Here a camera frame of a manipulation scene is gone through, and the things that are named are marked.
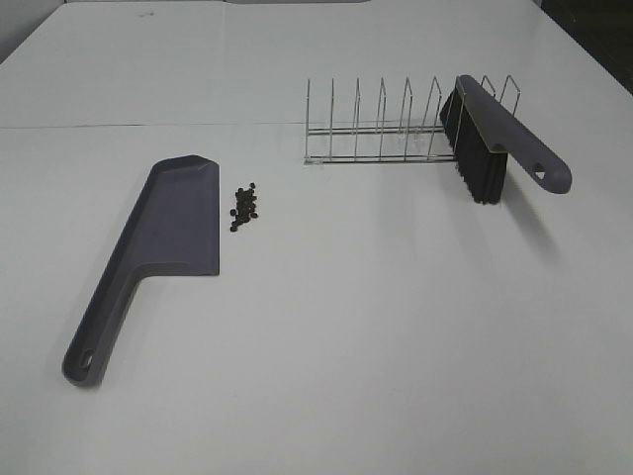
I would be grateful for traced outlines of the grey hand brush black bristles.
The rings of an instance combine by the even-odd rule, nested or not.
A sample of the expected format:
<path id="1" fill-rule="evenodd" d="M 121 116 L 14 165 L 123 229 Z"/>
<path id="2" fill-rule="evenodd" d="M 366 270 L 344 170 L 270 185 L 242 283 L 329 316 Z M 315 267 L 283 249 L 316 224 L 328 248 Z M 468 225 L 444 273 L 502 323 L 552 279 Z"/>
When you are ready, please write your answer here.
<path id="1" fill-rule="evenodd" d="M 474 77 L 456 78 L 440 111 L 457 170 L 475 202 L 500 201 L 512 157 L 542 189 L 553 194 L 571 190 L 568 164 L 491 95 Z"/>

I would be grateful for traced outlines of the grey plastic dustpan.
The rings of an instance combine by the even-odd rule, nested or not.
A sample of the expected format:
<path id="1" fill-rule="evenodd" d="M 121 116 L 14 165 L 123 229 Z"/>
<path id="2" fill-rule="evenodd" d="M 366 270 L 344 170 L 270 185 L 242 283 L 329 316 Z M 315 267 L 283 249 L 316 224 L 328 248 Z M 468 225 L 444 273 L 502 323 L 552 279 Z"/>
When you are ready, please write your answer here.
<path id="1" fill-rule="evenodd" d="M 220 167 L 199 155 L 156 162 L 64 355 L 77 387 L 101 383 L 139 282 L 220 273 Z"/>

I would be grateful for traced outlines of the pile of coffee beans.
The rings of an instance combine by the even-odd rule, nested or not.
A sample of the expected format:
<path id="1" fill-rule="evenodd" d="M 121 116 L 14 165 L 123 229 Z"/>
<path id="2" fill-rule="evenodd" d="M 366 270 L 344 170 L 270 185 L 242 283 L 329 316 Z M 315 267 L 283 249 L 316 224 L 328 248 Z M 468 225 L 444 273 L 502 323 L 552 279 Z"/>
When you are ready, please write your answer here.
<path id="1" fill-rule="evenodd" d="M 235 205 L 229 210 L 231 217 L 229 230 L 232 233 L 236 233 L 240 226 L 258 218 L 255 191 L 256 184 L 254 182 L 249 183 L 245 188 L 240 187 L 235 191 Z"/>

